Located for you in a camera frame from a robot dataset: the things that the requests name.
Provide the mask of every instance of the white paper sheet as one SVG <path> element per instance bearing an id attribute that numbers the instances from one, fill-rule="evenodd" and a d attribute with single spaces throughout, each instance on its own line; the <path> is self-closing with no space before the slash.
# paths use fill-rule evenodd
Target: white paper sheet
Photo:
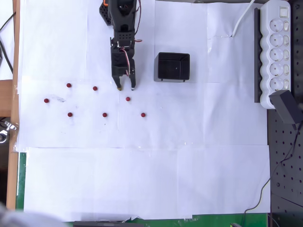
<path id="1" fill-rule="evenodd" d="M 209 145 L 266 145 L 266 109 L 254 103 L 251 84 L 207 83 L 204 141 Z"/>
<path id="2" fill-rule="evenodd" d="M 149 62 L 154 62 L 155 57 L 155 1 L 142 2 L 142 8 L 149 10 L 142 14 L 137 34 L 143 39 L 142 43 L 136 44 L 135 49 L 137 88 L 131 91 L 129 79 L 125 78 L 122 92 L 117 91 L 111 79 L 108 40 L 112 35 L 112 28 L 105 25 L 96 10 L 101 2 L 88 1 L 87 5 L 88 50 L 85 79 L 75 79 L 72 81 L 72 88 L 67 88 L 66 83 L 69 81 L 49 79 L 47 74 L 41 74 L 39 80 L 31 79 L 32 76 L 25 76 L 23 69 L 19 151 L 25 151 L 28 147 L 173 149 L 186 144 L 202 146 L 202 87 L 199 84 L 153 81 L 153 64 Z M 206 10 L 202 7 L 190 7 L 187 14 L 199 16 L 200 9 L 206 18 Z M 177 14 L 172 16 L 171 20 L 178 18 Z M 156 25 L 156 34 L 166 30 L 159 23 Z M 171 33 L 167 38 L 170 37 L 174 37 L 174 34 Z M 41 35 L 37 42 L 42 45 L 44 39 L 47 37 Z M 196 67 L 203 68 L 204 73 L 201 72 L 201 75 L 207 73 L 206 44 L 205 35 L 204 42 L 201 43 L 204 54 L 198 54 L 201 56 L 198 59 L 204 63 Z M 61 52 L 69 52 L 69 49 L 62 48 Z M 64 70 L 69 68 L 68 65 L 58 65 L 60 67 L 64 67 Z M 93 86 L 98 87 L 97 92 L 92 90 Z M 131 97 L 130 102 L 125 100 L 127 96 Z M 50 100 L 48 104 L 43 102 L 45 98 Z M 69 112 L 74 114 L 72 118 L 67 116 Z M 107 113 L 108 117 L 103 118 L 102 113 Z M 142 118 L 141 113 L 146 113 L 146 117 Z M 41 129 L 48 129 L 46 133 L 49 136 L 41 134 Z M 82 135 L 82 138 L 75 141 L 78 135 Z"/>
<path id="3" fill-rule="evenodd" d="M 254 103 L 253 5 L 235 37 L 233 18 L 246 4 L 208 4 L 208 69 L 204 141 L 209 145 L 266 145 L 266 109 Z"/>
<path id="4" fill-rule="evenodd" d="M 85 0 L 26 2 L 22 80 L 85 79 L 87 13 Z"/>
<path id="5" fill-rule="evenodd" d="M 0 27 L 8 20 L 13 14 L 13 1 L 12 0 L 1 0 L 0 2 Z M 13 18 L 5 25 L 0 32 L 0 40 L 5 48 L 6 54 L 10 64 L 14 63 L 14 20 Z M 7 64 L 4 55 L 2 54 L 2 63 L 0 64 L 0 80 L 2 79 L 13 79 L 13 74 L 10 71 L 9 65 Z"/>
<path id="6" fill-rule="evenodd" d="M 207 76 L 207 4 L 156 1 L 155 58 L 159 52 L 190 54 L 190 78 Z"/>
<path id="7" fill-rule="evenodd" d="M 268 146 L 31 148 L 24 211 L 63 221 L 242 213 L 268 178 Z M 267 186 L 252 212 L 269 212 L 269 198 Z"/>
<path id="8" fill-rule="evenodd" d="M 176 164 L 176 151 L 31 148 L 24 211 L 63 221 L 185 218 L 178 214 Z M 43 205 L 45 197 L 51 199 Z"/>
<path id="9" fill-rule="evenodd" d="M 231 37 L 238 19 L 241 17 L 249 3 L 230 4 L 230 3 L 210 3 L 207 4 L 207 38 Z M 244 15 L 238 26 L 238 32 L 251 30 L 253 32 L 254 22 L 251 20 L 254 15 L 254 8 L 260 8 L 262 4 L 253 3 Z"/>
<path id="10" fill-rule="evenodd" d="M 191 21 L 194 26 L 185 20 L 184 29 L 200 30 L 180 34 L 182 29 L 177 30 L 173 23 L 178 13 L 167 13 L 171 8 L 179 9 L 176 4 L 180 3 L 142 3 L 143 9 L 150 9 L 142 15 L 136 36 L 143 42 L 135 48 L 135 91 L 124 77 L 124 89 L 118 92 L 108 66 L 98 62 L 110 65 L 109 48 L 103 39 L 109 43 L 112 32 L 96 10 L 101 0 L 88 1 L 87 5 L 86 77 L 46 80 L 47 74 L 31 74 L 27 78 L 36 80 L 22 79 L 20 147 L 29 151 L 25 211 L 48 213 L 65 221 L 186 218 L 192 214 L 242 213 L 258 202 L 260 189 L 269 178 L 269 157 L 266 111 L 253 103 L 252 15 L 239 27 L 236 38 L 212 36 L 206 56 L 204 6 L 184 7 L 187 10 L 182 14 L 202 21 Z M 218 6 L 212 11 L 224 27 L 234 11 L 225 18 L 221 13 L 225 8 Z M 152 7 L 159 8 L 162 13 L 156 9 L 156 15 L 162 20 L 155 20 Z M 172 27 L 162 26 L 166 23 L 163 14 L 172 21 Z M 214 26 L 214 36 L 220 36 L 221 25 L 211 24 L 210 19 L 208 15 L 207 26 Z M 205 40 L 198 42 L 196 49 L 205 53 L 195 53 L 194 45 L 187 42 L 197 34 Z M 235 42 L 245 45 L 246 36 L 249 47 L 238 48 Z M 198 65 L 191 66 L 197 80 L 154 82 L 154 57 L 166 50 L 188 50 L 193 60 L 199 59 Z M 68 90 L 69 81 L 72 88 Z M 46 96 L 48 104 L 43 102 Z M 74 116 L 68 118 L 68 112 Z M 57 148 L 29 148 L 32 146 Z M 263 193 L 261 204 L 252 212 L 270 211 L 269 185 Z"/>

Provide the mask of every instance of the power socket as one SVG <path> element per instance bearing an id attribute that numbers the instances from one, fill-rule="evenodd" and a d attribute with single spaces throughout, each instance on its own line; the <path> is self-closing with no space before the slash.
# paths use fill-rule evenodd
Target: power socket
<path id="1" fill-rule="evenodd" d="M 274 109 L 269 96 L 279 90 L 291 90 L 291 20 L 290 5 L 284 0 L 270 0 L 260 9 L 260 45 L 262 81 L 261 105 Z"/>

